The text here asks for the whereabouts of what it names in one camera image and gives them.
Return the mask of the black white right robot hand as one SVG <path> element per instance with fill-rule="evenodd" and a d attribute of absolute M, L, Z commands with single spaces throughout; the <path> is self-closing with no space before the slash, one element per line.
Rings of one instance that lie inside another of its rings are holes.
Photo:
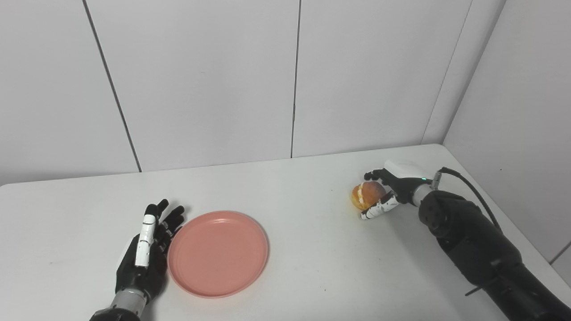
<path fill-rule="evenodd" d="M 361 219 L 368 220 L 379 217 L 400 204 L 410 204 L 416 207 L 432 192 L 432 179 L 414 163 L 386 160 L 381 169 L 364 174 L 365 181 L 377 181 L 388 192 L 373 205 L 367 206 L 361 212 Z"/>

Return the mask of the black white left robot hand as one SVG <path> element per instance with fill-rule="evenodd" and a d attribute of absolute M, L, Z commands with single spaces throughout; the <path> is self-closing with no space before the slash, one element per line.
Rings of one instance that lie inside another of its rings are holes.
<path fill-rule="evenodd" d="M 184 222 L 184 207 L 177 206 L 163 217 L 169 206 L 167 199 L 158 204 L 149 204 L 145 215 L 152 215 L 154 224 L 151 244 L 149 246 L 149 264 L 147 267 L 136 265 L 137 243 L 139 234 L 131 240 L 116 271 L 115 292 L 122 290 L 139 290 L 147 301 L 157 297 L 165 285 L 167 270 L 167 252 Z"/>

